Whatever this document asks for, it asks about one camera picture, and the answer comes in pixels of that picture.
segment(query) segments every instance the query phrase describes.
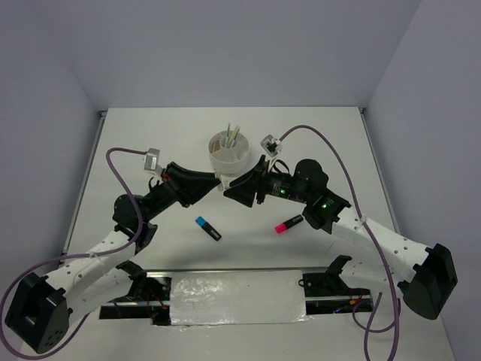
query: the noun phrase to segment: white table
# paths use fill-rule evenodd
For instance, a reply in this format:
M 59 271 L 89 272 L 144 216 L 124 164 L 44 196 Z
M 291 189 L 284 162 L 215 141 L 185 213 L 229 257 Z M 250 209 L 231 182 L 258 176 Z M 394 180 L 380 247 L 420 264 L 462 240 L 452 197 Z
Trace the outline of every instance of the white table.
M 298 124 L 316 127 L 331 141 L 351 174 L 362 210 L 392 229 L 392 219 L 368 137 L 357 108 L 142 108 L 110 109 L 105 120 L 80 210 L 68 245 L 69 253 L 84 252 L 112 230 L 113 203 L 123 193 L 110 173 L 105 152 L 111 147 L 161 150 L 161 163 L 175 161 L 187 169 L 210 171 L 207 143 L 227 122 L 240 124 L 250 141 L 250 167 L 262 154 L 267 134 L 280 137 Z M 281 158 L 293 169 L 298 160 L 314 158 L 329 175 L 329 188 L 352 201 L 347 182 L 330 150 L 313 133 L 298 130 L 283 142 Z M 148 192 L 150 176 L 142 158 L 115 155 L 114 164 L 133 193 Z M 159 225 L 150 246 L 133 260 L 145 269 L 232 269 L 327 266 L 349 247 L 306 222 L 282 236 L 273 228 L 301 213 L 302 205 L 267 198 L 246 208 L 214 190 L 198 204 L 170 207 L 153 223 Z M 222 234 L 215 242 L 194 219 L 203 216 Z M 377 257 L 363 254 L 367 262 Z M 366 321 L 367 314 L 359 315 Z M 385 297 L 374 327 L 392 322 Z M 98 320 L 94 312 L 79 335 L 52 359 L 77 360 L 364 360 L 363 332 L 348 314 L 319 315 L 303 323 L 156 327 L 146 320 Z M 392 334 L 372 335 L 372 359 L 386 359 Z M 397 361 L 452 361 L 454 357 L 441 319 L 424 320 L 404 307 Z

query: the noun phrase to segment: white tape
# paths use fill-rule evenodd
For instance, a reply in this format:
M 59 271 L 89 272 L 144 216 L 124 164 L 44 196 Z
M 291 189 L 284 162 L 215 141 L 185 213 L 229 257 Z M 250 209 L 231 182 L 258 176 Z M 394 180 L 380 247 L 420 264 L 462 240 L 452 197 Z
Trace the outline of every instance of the white tape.
M 301 271 L 176 273 L 173 325 L 292 323 L 306 320 Z

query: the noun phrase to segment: white wall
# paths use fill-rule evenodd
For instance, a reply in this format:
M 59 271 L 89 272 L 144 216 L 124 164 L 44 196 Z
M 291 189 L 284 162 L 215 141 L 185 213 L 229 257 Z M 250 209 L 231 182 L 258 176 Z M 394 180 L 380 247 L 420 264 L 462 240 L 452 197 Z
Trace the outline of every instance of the white wall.
M 28 266 L 60 254 L 98 115 L 31 4 L 2 0 L 0 34 L 3 294 Z M 0 359 L 17 358 L 0 345 Z
M 420 0 L 35 2 L 97 108 L 366 105 Z
M 448 246 L 442 313 L 458 360 L 481 359 L 481 2 L 423 0 L 368 106 L 401 230 Z

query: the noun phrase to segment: purple cable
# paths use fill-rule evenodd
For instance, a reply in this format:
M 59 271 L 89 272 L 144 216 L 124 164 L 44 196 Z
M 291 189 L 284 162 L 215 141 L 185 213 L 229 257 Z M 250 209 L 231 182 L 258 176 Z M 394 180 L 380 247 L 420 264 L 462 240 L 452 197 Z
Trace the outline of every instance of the purple cable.
M 379 293 L 379 298 L 378 299 L 381 299 L 381 297 L 383 297 L 383 293 Z M 387 327 L 383 328 L 383 329 L 368 329 L 367 327 L 364 327 L 357 319 L 357 317 L 355 316 L 355 313 L 357 312 L 358 308 L 360 305 L 363 305 L 364 303 L 367 303 L 369 302 L 370 299 L 365 299 L 365 300 L 362 300 L 360 302 L 358 302 L 354 308 L 352 309 L 352 319 L 354 320 L 355 324 L 358 325 L 359 327 L 361 327 L 364 331 L 367 329 L 369 330 L 369 332 L 372 332 L 372 333 L 384 333 L 384 332 L 388 332 L 392 327 L 394 327 L 394 321 Z M 399 309 L 399 314 L 401 314 L 401 300 L 398 299 L 398 309 Z
M 124 250 L 126 249 L 128 246 L 130 246 L 132 243 L 134 243 L 135 241 L 137 241 L 137 238 L 141 235 L 142 233 L 142 214 L 141 214 L 141 210 L 140 208 L 138 207 L 138 204 L 137 202 L 135 201 L 135 198 L 134 196 L 132 195 L 132 192 L 130 191 L 129 187 L 127 186 L 126 182 L 122 179 L 122 177 L 120 177 L 120 174 L 119 172 L 115 169 L 115 167 L 113 166 L 113 163 L 112 161 L 110 160 L 110 155 L 112 154 L 112 152 L 116 152 L 116 151 L 119 151 L 119 152 L 124 152 L 124 153 L 132 153 L 132 154 L 140 154 L 140 155 L 144 155 L 146 154 L 147 152 L 142 152 L 142 151 L 139 151 L 139 150 L 131 150 L 131 149 L 126 149 L 126 148 L 111 148 L 107 151 L 107 153 L 105 154 L 105 157 L 107 158 L 107 164 L 108 166 L 110 167 L 110 170 L 113 172 L 113 174 L 115 175 L 115 177 L 117 178 L 117 180 L 120 182 L 120 184 L 122 185 L 123 189 L 125 190 L 125 192 L 127 193 L 127 196 L 129 197 L 130 201 L 132 202 L 132 205 L 134 206 L 134 209 L 135 209 L 135 213 L 137 214 L 137 218 L 138 218 L 138 228 L 137 228 L 137 232 L 135 233 L 135 235 L 132 237 L 132 239 L 127 242 L 126 244 L 124 244 L 122 247 L 118 247 L 118 248 L 115 248 L 113 250 L 106 250 L 105 252 L 98 252 L 96 253 L 97 256 L 107 256 L 108 254 L 112 254 L 112 253 L 116 253 L 116 252 L 119 252 L 120 250 Z M 66 259 L 78 259 L 78 258 L 89 258 L 90 257 L 90 254 L 89 253 L 78 253 L 78 254 L 66 254 L 64 256 L 60 256 L 60 257 L 55 257 L 55 258 L 52 258 L 52 259 L 49 259 L 47 261 L 43 261 L 43 262 L 40 262 L 40 263 L 37 263 L 36 265 L 33 265 L 32 267 L 30 267 L 29 269 L 27 269 L 26 271 L 22 272 L 22 274 L 20 274 L 17 278 L 15 278 L 15 280 L 11 283 L 10 286 L 8 286 L 7 290 L 5 291 L 3 297 L 2 297 L 2 301 L 0 302 L 0 341 L 2 341 L 2 344 L 5 346 L 5 348 L 10 352 L 12 353 L 14 356 L 17 356 L 21 359 L 30 359 L 30 360 L 37 360 L 37 359 L 46 359 L 47 357 L 50 357 L 52 355 L 55 355 L 56 353 L 58 353 L 61 349 L 63 349 L 73 338 L 74 336 L 78 333 L 78 331 L 80 330 L 80 328 L 82 327 L 83 323 L 85 322 L 85 320 L 87 319 L 87 317 L 89 316 L 88 314 L 85 315 L 82 320 L 80 321 L 80 323 L 78 324 L 77 328 L 72 332 L 72 334 L 70 335 L 69 338 L 67 338 L 67 340 L 61 344 L 60 346 L 58 346 L 55 350 L 49 352 L 49 353 L 45 353 L 43 355 L 40 355 L 40 356 L 30 356 L 30 355 L 25 355 L 24 353 L 20 353 L 19 351 L 15 350 L 11 344 L 8 343 L 8 340 L 7 338 L 5 337 L 5 332 L 3 330 L 3 323 L 1 322 L 1 320 L 3 319 L 3 310 L 5 309 L 5 303 L 7 302 L 7 297 L 8 295 L 10 295 L 10 292 L 12 291 L 12 289 L 15 287 L 16 284 L 18 284 L 26 275 L 28 275 L 29 273 L 33 272 L 35 269 L 43 266 L 43 265 L 48 265 L 50 263 L 54 263 L 54 262 L 59 262 L 59 261 L 63 261 L 63 260 L 66 260 Z
M 331 144 L 331 142 L 317 129 L 313 128 L 312 126 L 306 126 L 306 125 L 299 125 L 299 126 L 294 126 L 291 129 L 289 129 L 287 132 L 285 132 L 280 138 L 280 141 L 283 141 L 286 139 L 286 137 L 294 132 L 297 129 L 309 129 L 310 131 L 316 133 L 331 149 L 332 153 L 335 155 L 337 161 L 339 162 L 340 167 L 343 169 L 344 176 L 347 179 L 347 183 L 349 184 L 349 189 L 352 194 L 352 200 L 354 201 L 354 207 L 355 210 L 358 214 L 359 219 L 362 219 L 362 212 L 361 212 L 361 207 L 359 206 L 359 201 L 358 197 L 355 194 L 354 190 L 354 185 L 352 184 L 352 179 L 349 175 L 349 172 L 346 169 L 346 166 L 344 165 L 344 162 L 339 156 L 339 153 L 335 150 L 334 146 Z M 398 344 L 399 344 L 399 307 L 398 307 L 398 302 L 397 302 L 397 296 L 396 296 L 396 289 L 394 285 L 394 281 L 392 280 L 392 275 L 391 271 L 389 270 L 389 264 L 386 259 L 386 256 L 384 255 L 383 249 L 381 248 L 379 242 L 376 239 L 376 236 L 373 234 L 371 228 L 369 227 L 367 222 L 363 222 L 364 227 L 366 228 L 366 232 L 368 232 L 369 236 L 371 237 L 372 242 L 374 243 L 374 246 L 377 249 L 377 253 L 380 255 L 381 261 L 383 262 L 384 269 L 386 270 L 388 282 L 389 282 L 389 289 L 391 291 L 391 297 L 392 297 L 392 309 L 394 311 L 394 338 L 392 340 L 392 347 L 391 347 L 391 353 L 389 354 L 388 360 L 387 361 L 392 361 L 395 358 L 396 351 L 398 350 Z M 369 337 L 369 330 L 374 318 L 374 315 L 377 310 L 377 306 L 380 303 L 380 298 L 376 301 L 376 305 L 374 306 L 373 312 L 371 313 L 371 317 L 369 318 L 369 322 L 366 326 L 365 330 L 365 355 L 366 355 L 366 360 L 371 361 L 368 353 L 368 337 Z

